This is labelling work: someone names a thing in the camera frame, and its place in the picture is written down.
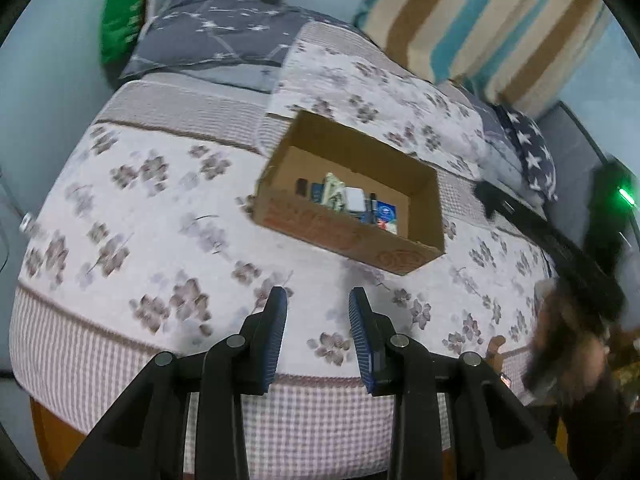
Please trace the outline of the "floral bedspread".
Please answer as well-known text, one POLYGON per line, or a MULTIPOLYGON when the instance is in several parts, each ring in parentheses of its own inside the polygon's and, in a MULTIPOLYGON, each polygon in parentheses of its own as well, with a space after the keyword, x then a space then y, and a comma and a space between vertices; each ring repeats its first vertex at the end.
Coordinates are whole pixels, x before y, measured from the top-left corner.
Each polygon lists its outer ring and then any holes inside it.
POLYGON ((446 252, 405 276, 258 226, 255 185, 285 128, 260 105, 170 84, 114 94, 52 186, 18 278, 11 361, 36 401, 88 432, 155 353, 207 350, 281 286, 278 374, 243 402, 250 475, 349 478, 385 468, 393 418, 360 382, 353 287, 433 352, 484 352, 496 335, 525 346, 544 255, 448 172, 446 252))

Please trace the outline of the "grey constellation pillow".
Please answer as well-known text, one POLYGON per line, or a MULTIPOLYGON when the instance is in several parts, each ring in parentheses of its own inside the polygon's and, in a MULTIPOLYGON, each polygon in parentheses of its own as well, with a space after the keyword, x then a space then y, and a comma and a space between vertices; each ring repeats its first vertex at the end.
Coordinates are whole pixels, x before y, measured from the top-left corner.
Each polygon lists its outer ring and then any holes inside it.
POLYGON ((177 73, 270 93, 296 36, 313 22, 352 29, 326 14, 262 0, 166 0, 120 78, 177 73))

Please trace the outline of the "white square charger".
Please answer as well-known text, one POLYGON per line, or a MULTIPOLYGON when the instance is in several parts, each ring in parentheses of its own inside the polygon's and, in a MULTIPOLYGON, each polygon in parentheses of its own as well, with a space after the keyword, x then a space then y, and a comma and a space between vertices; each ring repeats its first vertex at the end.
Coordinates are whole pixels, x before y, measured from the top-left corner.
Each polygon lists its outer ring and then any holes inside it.
POLYGON ((348 186, 344 189, 345 208, 350 214, 361 214, 367 211, 366 194, 362 188, 348 186))

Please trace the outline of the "green shopping bag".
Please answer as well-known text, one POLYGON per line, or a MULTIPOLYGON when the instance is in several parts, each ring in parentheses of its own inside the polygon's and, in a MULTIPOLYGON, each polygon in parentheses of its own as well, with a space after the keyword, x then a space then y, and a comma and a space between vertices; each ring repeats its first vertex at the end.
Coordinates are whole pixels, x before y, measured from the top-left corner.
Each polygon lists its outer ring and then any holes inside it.
POLYGON ((144 20, 145 0, 104 0, 100 59, 106 67, 120 62, 134 47, 144 20))

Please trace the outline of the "smartphone with lit screen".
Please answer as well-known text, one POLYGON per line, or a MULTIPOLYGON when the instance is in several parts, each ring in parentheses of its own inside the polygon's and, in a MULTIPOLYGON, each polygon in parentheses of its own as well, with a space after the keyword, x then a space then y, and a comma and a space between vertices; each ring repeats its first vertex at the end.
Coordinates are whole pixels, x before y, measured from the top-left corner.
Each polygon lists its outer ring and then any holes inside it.
POLYGON ((500 374, 500 380, 508 387, 511 388, 512 387, 512 380, 509 376, 506 376, 506 374, 501 373, 500 374))

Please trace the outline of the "folded floral quilt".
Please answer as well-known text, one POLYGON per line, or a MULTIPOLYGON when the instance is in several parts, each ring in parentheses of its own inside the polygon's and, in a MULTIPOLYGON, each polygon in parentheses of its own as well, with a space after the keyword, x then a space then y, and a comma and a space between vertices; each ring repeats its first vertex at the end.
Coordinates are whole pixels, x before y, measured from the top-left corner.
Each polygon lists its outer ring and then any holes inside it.
POLYGON ((290 47, 268 113, 292 119, 303 110, 465 179, 482 176, 480 115, 346 28, 309 23, 290 47))

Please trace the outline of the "grey padded headboard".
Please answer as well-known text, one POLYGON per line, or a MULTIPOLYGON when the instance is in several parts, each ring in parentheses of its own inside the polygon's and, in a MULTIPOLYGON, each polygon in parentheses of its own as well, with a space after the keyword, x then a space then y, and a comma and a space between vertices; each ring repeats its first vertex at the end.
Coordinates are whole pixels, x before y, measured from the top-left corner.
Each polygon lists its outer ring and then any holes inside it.
POLYGON ((562 101, 539 118, 538 126, 556 170, 558 199, 548 203, 546 214, 556 226, 577 226, 587 219, 592 170, 605 162, 606 156, 562 101))

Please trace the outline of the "folded grey blanket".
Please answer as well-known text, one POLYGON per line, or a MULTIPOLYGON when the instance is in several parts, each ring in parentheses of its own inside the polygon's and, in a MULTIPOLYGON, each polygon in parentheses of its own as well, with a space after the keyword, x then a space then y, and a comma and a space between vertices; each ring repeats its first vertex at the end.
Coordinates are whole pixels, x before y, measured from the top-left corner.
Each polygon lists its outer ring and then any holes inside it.
POLYGON ((483 168, 483 177, 495 185, 502 184, 510 188, 533 208, 541 208, 544 200, 529 187, 523 174, 521 159, 503 130, 494 109, 475 96, 470 97, 470 102, 482 118, 485 141, 488 145, 486 158, 480 165, 483 168))

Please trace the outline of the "navy star pillow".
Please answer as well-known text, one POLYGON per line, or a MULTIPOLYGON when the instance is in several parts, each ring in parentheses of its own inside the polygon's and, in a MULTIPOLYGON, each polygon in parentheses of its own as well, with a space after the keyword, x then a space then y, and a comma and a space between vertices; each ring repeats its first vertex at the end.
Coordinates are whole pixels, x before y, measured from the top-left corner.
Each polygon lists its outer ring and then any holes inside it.
POLYGON ((495 105, 494 110, 518 154, 530 189, 546 202, 556 202, 555 163, 536 122, 510 105, 495 105))

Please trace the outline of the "green packet on bed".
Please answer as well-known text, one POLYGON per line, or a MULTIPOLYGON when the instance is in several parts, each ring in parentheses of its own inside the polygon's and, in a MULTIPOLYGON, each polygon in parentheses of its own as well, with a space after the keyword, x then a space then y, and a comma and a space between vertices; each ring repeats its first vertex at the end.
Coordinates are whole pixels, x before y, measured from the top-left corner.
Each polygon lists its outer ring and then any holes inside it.
POLYGON ((346 205, 345 190, 345 183, 328 172, 323 179, 321 205, 335 212, 342 212, 346 205))

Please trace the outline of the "right striped cushion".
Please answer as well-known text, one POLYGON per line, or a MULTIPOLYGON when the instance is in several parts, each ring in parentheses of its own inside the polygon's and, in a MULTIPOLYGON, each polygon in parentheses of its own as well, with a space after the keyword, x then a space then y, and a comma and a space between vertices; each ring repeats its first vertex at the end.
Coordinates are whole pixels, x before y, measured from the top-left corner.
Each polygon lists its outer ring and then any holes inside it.
POLYGON ((355 24, 416 76, 535 117, 610 17, 602 0, 363 0, 355 24))

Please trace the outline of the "blue card box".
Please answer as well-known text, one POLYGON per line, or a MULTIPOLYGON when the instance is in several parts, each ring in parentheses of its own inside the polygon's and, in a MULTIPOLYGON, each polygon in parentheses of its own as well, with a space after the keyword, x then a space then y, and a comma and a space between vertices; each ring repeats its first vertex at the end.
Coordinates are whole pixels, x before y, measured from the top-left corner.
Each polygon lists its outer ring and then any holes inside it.
POLYGON ((378 200, 375 207, 375 223, 386 232, 398 234, 396 207, 378 200))

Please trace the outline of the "brown cardboard box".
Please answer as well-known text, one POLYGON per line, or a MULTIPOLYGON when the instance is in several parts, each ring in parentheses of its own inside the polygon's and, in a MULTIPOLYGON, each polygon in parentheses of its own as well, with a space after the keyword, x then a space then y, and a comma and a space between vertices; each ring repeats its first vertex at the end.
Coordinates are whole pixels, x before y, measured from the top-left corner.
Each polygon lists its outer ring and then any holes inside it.
POLYGON ((435 169, 309 112, 297 114, 262 172, 253 219, 397 275, 445 252, 435 169))

